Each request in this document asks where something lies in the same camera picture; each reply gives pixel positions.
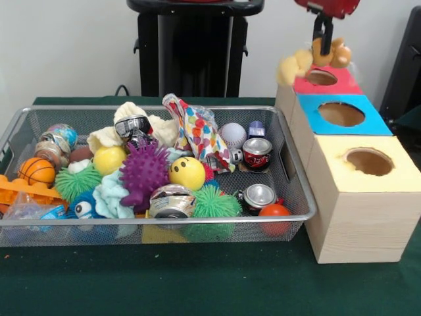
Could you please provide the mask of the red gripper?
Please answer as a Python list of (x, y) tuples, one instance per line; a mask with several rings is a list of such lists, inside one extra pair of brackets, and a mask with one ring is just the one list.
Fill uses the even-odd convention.
[[(296, 4), (312, 13), (323, 13), (332, 18), (345, 18), (358, 7), (359, 0), (295, 0)], [(313, 38), (322, 38), (320, 53), (329, 55), (332, 43), (333, 23), (331, 18), (318, 14), (314, 21)]]

